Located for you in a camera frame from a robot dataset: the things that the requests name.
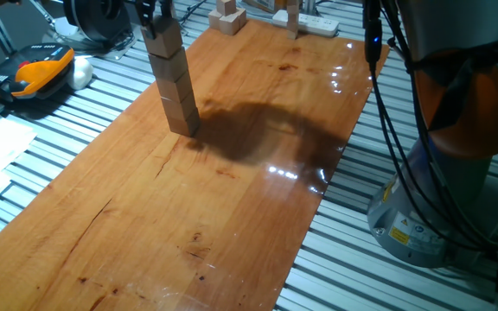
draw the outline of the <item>wooden block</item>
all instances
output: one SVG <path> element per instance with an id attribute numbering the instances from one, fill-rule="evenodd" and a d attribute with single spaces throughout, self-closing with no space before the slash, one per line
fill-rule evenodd
<path id="1" fill-rule="evenodd" d="M 144 34 L 145 47 L 149 54 L 169 58 L 182 47 L 180 24 L 174 18 L 158 16 L 153 20 L 155 39 Z"/>
<path id="2" fill-rule="evenodd" d="M 149 62 L 155 79 L 165 79 L 174 82 L 188 70 L 188 59 L 186 58 L 186 50 L 184 48 L 180 48 L 169 59 L 149 54 Z"/>
<path id="3" fill-rule="evenodd" d="M 216 0 L 216 10 L 223 16 L 229 16 L 236 12 L 235 0 Z"/>
<path id="4" fill-rule="evenodd" d="M 237 8 L 237 12 L 235 13 L 239 16 L 239 29 L 247 23 L 247 11 L 242 8 Z"/>
<path id="5" fill-rule="evenodd" d="M 286 10 L 287 14 L 297 14 L 299 13 L 299 5 L 288 5 Z"/>
<path id="6" fill-rule="evenodd" d="M 171 132 L 184 136 L 193 136 L 195 131 L 201 124 L 201 120 L 199 119 L 199 111 L 197 110 L 197 108 L 195 108 L 185 120 L 174 119 L 168 116 L 167 120 L 169 121 L 169 128 Z"/>
<path id="7" fill-rule="evenodd" d="M 156 86 L 159 88 L 159 93 L 161 93 L 162 98 L 174 100 L 176 103 L 181 102 L 193 92 L 189 70 L 174 82 L 166 79 L 157 79 Z"/>
<path id="8" fill-rule="evenodd" d="M 299 13 L 287 15 L 286 28 L 295 33 L 299 30 Z"/>
<path id="9" fill-rule="evenodd" d="M 297 32 L 299 31 L 299 25 L 296 23 L 288 23 L 286 27 L 289 31 Z"/>
<path id="10" fill-rule="evenodd" d="M 192 92 L 181 103 L 167 98 L 161 98 L 161 100 L 163 101 L 166 118 L 186 120 L 191 115 L 191 112 L 196 109 L 195 96 Z"/>
<path id="11" fill-rule="evenodd" d="M 287 31 L 287 38 L 295 40 L 297 38 L 297 32 L 288 30 Z"/>
<path id="12" fill-rule="evenodd" d="M 231 14 L 220 18 L 220 32 L 224 35 L 235 35 L 239 30 L 239 16 Z"/>
<path id="13" fill-rule="evenodd" d="M 208 26 L 211 29 L 217 29 L 220 30 L 220 18 L 222 17 L 222 14 L 217 11 L 217 10 L 212 10 L 210 13 L 208 13 Z"/>

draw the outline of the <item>wooden board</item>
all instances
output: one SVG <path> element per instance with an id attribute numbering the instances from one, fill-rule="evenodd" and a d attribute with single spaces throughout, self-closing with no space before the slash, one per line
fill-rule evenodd
<path id="1" fill-rule="evenodd" d="M 151 85 L 0 233 L 0 310 L 270 310 L 370 93 L 363 55 L 207 30 L 195 138 Z"/>

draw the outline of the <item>white mouse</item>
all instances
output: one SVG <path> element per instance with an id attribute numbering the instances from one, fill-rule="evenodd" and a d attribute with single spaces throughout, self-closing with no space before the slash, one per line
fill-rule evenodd
<path id="1" fill-rule="evenodd" d="M 92 80 L 93 66 L 85 58 L 74 59 L 74 73 L 69 75 L 68 84 L 74 90 L 81 90 Z"/>

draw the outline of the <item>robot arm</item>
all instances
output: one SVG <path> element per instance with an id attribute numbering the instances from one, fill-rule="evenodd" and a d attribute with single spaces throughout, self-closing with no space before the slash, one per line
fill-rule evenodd
<path id="1" fill-rule="evenodd" d="M 395 130 L 373 78 L 397 174 L 370 204 L 368 223 L 372 232 L 383 232 L 378 229 L 395 226 L 395 215 L 402 215 L 425 225 L 420 230 L 432 240 L 419 242 L 420 248 L 409 246 L 412 241 L 401 244 L 391 232 L 375 235 L 403 261 L 425 267 L 470 265 L 479 252 L 498 253 L 498 179 L 487 176 L 491 157 L 498 154 L 498 1 L 366 1 L 371 69 L 379 49 L 374 40 L 381 33 L 380 5 L 411 75 L 419 140 L 405 155 L 394 136 L 403 159 L 399 167 L 387 126 L 392 134 Z M 403 187 L 388 199 L 384 191 L 393 184 Z M 421 251 L 423 246 L 435 254 Z"/>
<path id="2" fill-rule="evenodd" d="M 144 35 L 151 39 L 156 36 L 153 21 L 156 2 L 159 2 L 161 7 L 162 17 L 172 17 L 172 0 L 136 0 L 137 17 L 142 24 Z"/>

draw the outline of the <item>black cable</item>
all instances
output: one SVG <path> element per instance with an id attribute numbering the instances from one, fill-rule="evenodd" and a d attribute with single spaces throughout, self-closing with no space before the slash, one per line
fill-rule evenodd
<path id="1" fill-rule="evenodd" d="M 180 18 L 178 22 L 186 22 L 188 18 L 195 12 L 195 10 L 199 9 L 199 7 L 202 6 L 206 1 L 207 0 L 201 0 L 198 4 L 188 6 L 188 8 L 186 9 L 186 14 L 184 14 L 184 16 L 182 16 L 182 18 Z"/>

